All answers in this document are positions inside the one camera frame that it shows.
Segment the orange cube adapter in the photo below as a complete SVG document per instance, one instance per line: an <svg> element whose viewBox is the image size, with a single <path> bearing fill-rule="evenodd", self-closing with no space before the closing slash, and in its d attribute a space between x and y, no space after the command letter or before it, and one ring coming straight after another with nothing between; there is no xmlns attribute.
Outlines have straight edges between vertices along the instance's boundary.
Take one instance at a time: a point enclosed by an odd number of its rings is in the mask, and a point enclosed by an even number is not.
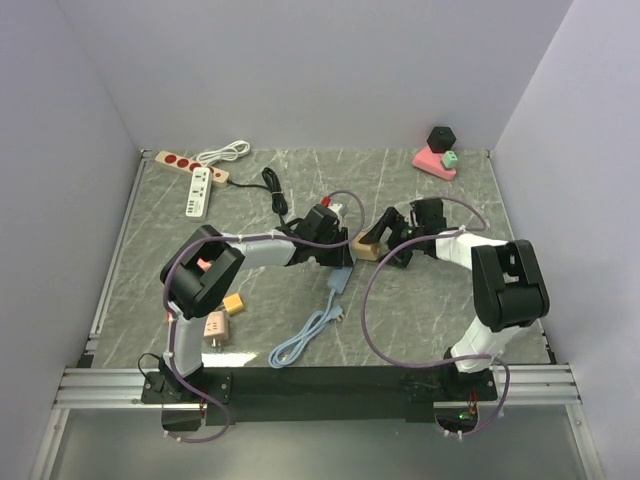
<svg viewBox="0 0 640 480"><path fill-rule="evenodd" d="M377 262L381 256L379 243L365 244L361 242L364 233L361 232L351 243L351 251L358 260Z"/></svg>

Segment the blue power strip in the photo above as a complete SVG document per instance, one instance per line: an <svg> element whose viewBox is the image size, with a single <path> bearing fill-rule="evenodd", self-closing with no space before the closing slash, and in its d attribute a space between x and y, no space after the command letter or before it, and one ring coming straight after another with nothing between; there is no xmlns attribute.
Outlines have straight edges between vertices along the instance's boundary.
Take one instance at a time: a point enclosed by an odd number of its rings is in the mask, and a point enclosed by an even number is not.
<svg viewBox="0 0 640 480"><path fill-rule="evenodd" d="M346 289L352 272L352 267L335 268L331 272L327 281L329 295L325 309L315 311L296 335L271 350L268 356L268 365L271 368L283 369L293 365L304 353L308 344L331 322L341 321L344 318L344 309L336 304L336 298Z"/></svg>

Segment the pink power strip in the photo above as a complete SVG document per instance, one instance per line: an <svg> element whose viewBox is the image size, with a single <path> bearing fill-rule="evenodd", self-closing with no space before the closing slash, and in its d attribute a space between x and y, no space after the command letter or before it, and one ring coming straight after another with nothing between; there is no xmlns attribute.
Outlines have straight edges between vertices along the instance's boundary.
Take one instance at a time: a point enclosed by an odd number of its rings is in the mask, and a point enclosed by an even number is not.
<svg viewBox="0 0 640 480"><path fill-rule="evenodd" d="M425 146L421 149L413 158L412 165L435 177L441 178L446 181L452 181L456 174L456 168L452 170L445 170L441 163L441 157L444 153L433 153L429 146Z"/></svg>

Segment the green plug adapter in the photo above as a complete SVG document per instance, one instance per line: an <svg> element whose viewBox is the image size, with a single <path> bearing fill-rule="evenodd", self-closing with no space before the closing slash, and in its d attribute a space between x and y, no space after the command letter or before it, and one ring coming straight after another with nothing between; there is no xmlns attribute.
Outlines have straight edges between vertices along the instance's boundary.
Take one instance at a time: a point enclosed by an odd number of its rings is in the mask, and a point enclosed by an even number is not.
<svg viewBox="0 0 640 480"><path fill-rule="evenodd" d="M441 163L445 170L455 169L458 164L458 157L454 151L448 150L442 155Z"/></svg>

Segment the black cube adapter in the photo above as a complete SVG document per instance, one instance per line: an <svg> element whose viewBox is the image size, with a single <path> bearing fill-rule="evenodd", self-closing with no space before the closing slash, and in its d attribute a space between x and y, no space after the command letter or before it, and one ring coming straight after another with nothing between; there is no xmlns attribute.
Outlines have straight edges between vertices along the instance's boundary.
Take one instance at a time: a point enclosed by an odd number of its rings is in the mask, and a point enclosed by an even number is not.
<svg viewBox="0 0 640 480"><path fill-rule="evenodd" d="M453 130L447 126L435 126L426 141L433 153L445 153L453 148L456 136Z"/></svg>

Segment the beige red power strip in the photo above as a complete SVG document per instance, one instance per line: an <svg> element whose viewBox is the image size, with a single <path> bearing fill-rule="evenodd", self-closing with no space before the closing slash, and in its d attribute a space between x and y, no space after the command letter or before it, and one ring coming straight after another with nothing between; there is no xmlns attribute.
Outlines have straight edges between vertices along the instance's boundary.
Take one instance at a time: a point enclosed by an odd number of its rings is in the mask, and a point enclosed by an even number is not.
<svg viewBox="0 0 640 480"><path fill-rule="evenodd" d="M191 160L183 155L178 155L169 151L160 151L154 157L154 161L161 166L174 171L179 171L191 175L197 168L206 168L210 172L211 183L217 188L226 188L230 180L230 174L216 167L205 166L204 164Z"/></svg>

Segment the yellow plug adapter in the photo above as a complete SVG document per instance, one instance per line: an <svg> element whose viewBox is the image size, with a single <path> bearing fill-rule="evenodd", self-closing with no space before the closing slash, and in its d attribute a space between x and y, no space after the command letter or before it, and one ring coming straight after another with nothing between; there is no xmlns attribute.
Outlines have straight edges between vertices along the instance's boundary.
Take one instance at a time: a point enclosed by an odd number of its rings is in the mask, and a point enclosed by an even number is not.
<svg viewBox="0 0 640 480"><path fill-rule="evenodd" d="M245 310L245 304L239 293L226 296L222 301L223 310L230 316Z"/></svg>

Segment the beige pink cube adapter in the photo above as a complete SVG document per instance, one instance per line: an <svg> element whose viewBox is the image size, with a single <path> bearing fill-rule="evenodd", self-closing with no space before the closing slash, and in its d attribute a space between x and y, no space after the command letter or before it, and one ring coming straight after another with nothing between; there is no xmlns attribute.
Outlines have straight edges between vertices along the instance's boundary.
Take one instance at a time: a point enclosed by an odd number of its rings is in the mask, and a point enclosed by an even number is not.
<svg viewBox="0 0 640 480"><path fill-rule="evenodd" d="M206 319L204 339L212 348L222 346L230 337L229 322L224 311L211 312Z"/></svg>

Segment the small pink plug adapter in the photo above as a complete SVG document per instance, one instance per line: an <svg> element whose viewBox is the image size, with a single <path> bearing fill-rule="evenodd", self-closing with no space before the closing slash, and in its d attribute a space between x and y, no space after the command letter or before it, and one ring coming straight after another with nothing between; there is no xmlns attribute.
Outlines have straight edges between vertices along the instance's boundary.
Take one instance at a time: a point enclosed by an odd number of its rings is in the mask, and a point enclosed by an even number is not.
<svg viewBox="0 0 640 480"><path fill-rule="evenodd" d="M203 271L208 271L211 268L211 263L209 261L205 261L204 259L198 259L197 265Z"/></svg>

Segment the white usb power strip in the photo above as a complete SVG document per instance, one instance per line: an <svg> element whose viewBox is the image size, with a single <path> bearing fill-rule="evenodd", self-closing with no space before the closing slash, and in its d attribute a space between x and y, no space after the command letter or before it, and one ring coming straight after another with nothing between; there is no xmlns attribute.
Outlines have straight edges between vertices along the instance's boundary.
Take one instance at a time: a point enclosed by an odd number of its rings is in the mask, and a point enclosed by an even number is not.
<svg viewBox="0 0 640 480"><path fill-rule="evenodd" d="M192 172L185 215L190 219L204 219L209 206L212 188L211 171L206 167L196 167Z"/></svg>

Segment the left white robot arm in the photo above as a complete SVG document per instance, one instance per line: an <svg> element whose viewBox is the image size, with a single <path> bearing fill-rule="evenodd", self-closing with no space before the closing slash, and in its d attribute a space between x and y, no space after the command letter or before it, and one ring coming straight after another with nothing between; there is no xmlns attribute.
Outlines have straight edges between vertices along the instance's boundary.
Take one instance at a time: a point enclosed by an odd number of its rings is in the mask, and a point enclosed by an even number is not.
<svg viewBox="0 0 640 480"><path fill-rule="evenodd" d="M351 267L353 239L338 215L322 204L291 229L242 236L211 225L197 228L160 274L169 327L158 368L166 392L186 402L206 391L201 353L206 317L222 304L238 273L310 259L326 267Z"/></svg>

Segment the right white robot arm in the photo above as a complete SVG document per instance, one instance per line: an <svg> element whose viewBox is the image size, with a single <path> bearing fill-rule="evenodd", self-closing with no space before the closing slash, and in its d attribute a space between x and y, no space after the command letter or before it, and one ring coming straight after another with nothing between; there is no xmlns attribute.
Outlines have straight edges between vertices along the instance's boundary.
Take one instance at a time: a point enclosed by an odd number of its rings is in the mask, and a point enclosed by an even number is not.
<svg viewBox="0 0 640 480"><path fill-rule="evenodd" d="M408 266L413 252L459 265L471 272L475 317L438 366L444 395L460 399L479 384L494 359L522 330L546 316L550 299L532 244L494 240L477 233L487 228L450 227L443 200L430 197L410 203L408 217L389 207L358 243L379 243L386 231L389 252L380 263Z"/></svg>

